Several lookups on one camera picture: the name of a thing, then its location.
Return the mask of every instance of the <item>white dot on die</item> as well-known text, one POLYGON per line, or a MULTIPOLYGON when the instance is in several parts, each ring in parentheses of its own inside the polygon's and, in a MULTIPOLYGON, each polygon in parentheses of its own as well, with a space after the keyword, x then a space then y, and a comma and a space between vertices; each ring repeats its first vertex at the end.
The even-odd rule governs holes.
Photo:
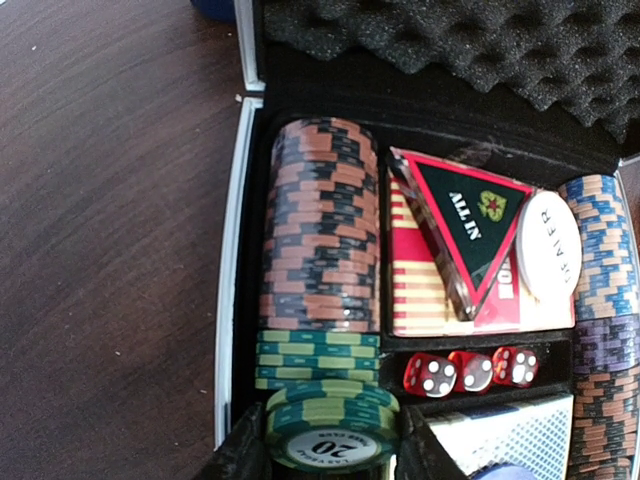
POLYGON ((522 383, 526 369, 524 365, 516 365, 511 372, 511 378, 515 383, 522 383))
POLYGON ((443 383, 443 384, 440 385, 440 393, 442 395, 446 395, 450 391, 451 391, 451 387, 449 386, 449 384, 443 383))

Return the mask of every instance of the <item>poker case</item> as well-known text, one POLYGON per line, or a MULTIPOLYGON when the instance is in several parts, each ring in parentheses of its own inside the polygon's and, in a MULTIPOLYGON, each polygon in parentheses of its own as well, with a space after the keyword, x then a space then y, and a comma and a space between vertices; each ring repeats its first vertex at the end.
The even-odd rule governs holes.
MULTIPOLYGON (((257 332, 253 319, 257 318, 261 282, 270 149, 283 125, 311 115, 341 117, 370 130, 379 152, 398 146, 442 158, 470 142, 486 142, 499 149, 483 168, 551 190, 588 174, 619 178, 623 159, 640 150, 637 125, 632 125, 626 142, 618 143, 601 125, 585 128, 559 105, 536 111, 504 85, 481 93, 437 64, 407 74, 362 48, 349 49, 328 61, 316 60, 265 39, 260 0, 237 0, 235 7, 247 94, 229 180, 221 253, 214 374, 216 448, 247 409, 268 398, 253 387, 257 332)), ((380 155, 383 233, 388 229, 385 161, 385 155, 380 155)), ((424 402, 420 409, 425 414, 570 392, 570 330, 441 338, 391 335, 384 237, 380 385, 396 394, 401 404, 423 403, 402 391, 402 371, 411 353, 437 354, 456 348, 483 352, 502 345, 534 345, 553 368, 541 371, 529 389, 498 388, 488 395, 466 398, 452 395, 451 399, 424 402)), ((633 478, 638 478, 638 469, 639 462, 635 462, 633 478)))

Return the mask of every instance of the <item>black foam padding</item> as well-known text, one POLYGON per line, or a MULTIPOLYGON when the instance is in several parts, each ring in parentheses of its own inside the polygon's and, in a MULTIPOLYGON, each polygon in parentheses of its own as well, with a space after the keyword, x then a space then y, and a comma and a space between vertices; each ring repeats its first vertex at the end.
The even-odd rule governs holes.
POLYGON ((319 60, 364 47, 408 74, 442 64, 619 142, 640 118, 637 0, 267 0, 264 31, 319 60))

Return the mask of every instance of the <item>red die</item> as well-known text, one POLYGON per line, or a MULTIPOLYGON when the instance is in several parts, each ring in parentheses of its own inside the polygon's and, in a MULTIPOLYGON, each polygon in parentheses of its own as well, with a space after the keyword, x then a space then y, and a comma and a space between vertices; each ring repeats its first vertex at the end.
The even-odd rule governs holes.
POLYGON ((486 355, 455 351, 449 360, 456 366, 458 381, 453 388, 456 392, 485 393, 493 380, 493 364, 486 355))
POLYGON ((416 353, 404 372, 404 388, 421 397, 442 398, 453 390, 456 366, 446 358, 416 353))
POLYGON ((493 382, 526 388, 538 373, 538 359, 531 350, 500 347, 493 354, 493 382))

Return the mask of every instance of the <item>dark brown wood surface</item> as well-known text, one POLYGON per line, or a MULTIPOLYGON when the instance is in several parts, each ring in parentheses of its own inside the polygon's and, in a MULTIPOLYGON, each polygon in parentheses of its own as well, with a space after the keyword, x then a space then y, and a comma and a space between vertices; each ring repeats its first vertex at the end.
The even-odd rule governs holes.
POLYGON ((213 446, 235 31, 187 0, 7 0, 0 32, 0 478, 189 479, 213 446))

